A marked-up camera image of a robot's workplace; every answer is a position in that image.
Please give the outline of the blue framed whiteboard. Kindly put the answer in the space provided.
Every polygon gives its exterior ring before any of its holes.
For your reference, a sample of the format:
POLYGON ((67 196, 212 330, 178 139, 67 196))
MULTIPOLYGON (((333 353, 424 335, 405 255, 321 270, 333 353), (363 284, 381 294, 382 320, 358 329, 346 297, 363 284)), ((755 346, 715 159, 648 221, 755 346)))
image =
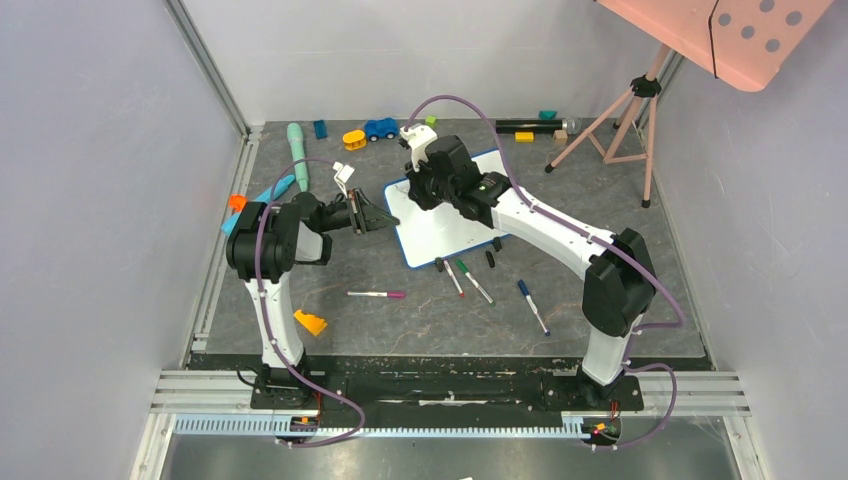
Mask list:
POLYGON ((407 266, 431 265, 436 258, 458 255, 483 246, 506 233, 465 219, 449 203, 422 210, 409 197, 406 177, 384 187, 389 213, 399 220, 395 232, 407 266))

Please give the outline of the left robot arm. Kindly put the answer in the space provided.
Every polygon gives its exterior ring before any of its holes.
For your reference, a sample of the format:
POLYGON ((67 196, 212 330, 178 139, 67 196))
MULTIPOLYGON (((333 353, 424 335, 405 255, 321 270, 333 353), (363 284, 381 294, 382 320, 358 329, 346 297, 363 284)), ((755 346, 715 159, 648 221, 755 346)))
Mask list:
POLYGON ((268 200, 243 204, 225 231, 225 255, 248 290, 260 327, 262 365, 252 384, 253 408, 303 408, 317 397, 291 300, 293 268, 326 265, 331 231, 365 234, 399 224, 359 188, 329 203, 302 192, 278 206, 268 200))

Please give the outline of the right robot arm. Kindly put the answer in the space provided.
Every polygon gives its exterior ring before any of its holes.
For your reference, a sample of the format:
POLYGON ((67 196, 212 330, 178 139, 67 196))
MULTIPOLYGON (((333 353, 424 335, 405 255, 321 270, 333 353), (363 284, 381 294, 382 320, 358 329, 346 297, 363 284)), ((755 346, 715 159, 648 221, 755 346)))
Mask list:
POLYGON ((626 350, 635 326, 656 294, 654 267, 643 237, 627 228, 615 234, 579 222, 538 201, 503 171, 484 170, 456 135, 440 137, 419 125, 402 130, 411 153, 407 193, 417 211, 434 211, 434 237, 444 228, 456 239, 475 226, 516 236, 562 263, 583 282, 582 312, 591 326, 577 373, 580 400, 602 408, 618 393, 626 350))

